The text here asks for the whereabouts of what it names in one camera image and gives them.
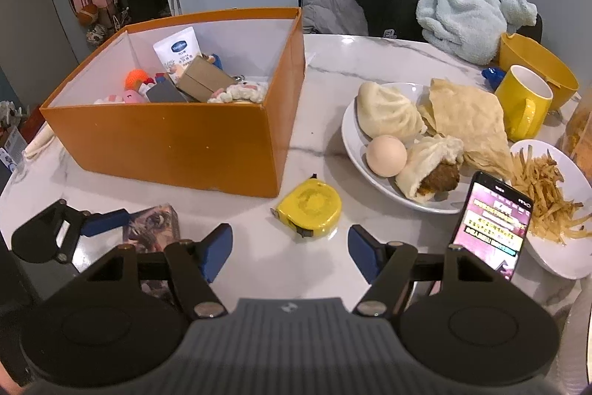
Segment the plate of shredded potatoes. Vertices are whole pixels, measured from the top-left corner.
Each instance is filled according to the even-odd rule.
[[[592,272],[592,188],[564,153],[537,140],[510,149],[513,188],[534,201],[527,249],[563,278]]]

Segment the meat filling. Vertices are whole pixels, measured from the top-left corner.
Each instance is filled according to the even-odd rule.
[[[418,191],[420,194],[422,192],[440,193],[443,191],[452,191],[456,189],[460,180],[461,175],[458,172],[458,166],[442,161],[423,179]]]

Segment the fluffy towel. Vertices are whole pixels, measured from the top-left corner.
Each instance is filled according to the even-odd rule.
[[[481,66],[497,54],[503,32],[537,23],[537,7],[526,0],[419,0],[416,15],[427,42]]]

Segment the shredded potato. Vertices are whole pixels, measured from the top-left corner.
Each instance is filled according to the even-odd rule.
[[[592,236],[592,231],[587,231],[584,226],[592,218],[592,213],[573,219],[584,205],[563,199],[561,188],[557,188],[557,183],[563,181],[557,161],[548,150],[540,158],[532,157],[532,146],[528,146],[526,159],[524,150],[512,154],[512,186],[535,202],[529,231],[561,244],[565,244],[562,235],[568,238]]]

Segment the yellow tape measure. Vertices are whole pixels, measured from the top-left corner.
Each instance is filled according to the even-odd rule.
[[[317,175],[298,185],[271,213],[303,238],[324,236],[337,225],[341,198]]]

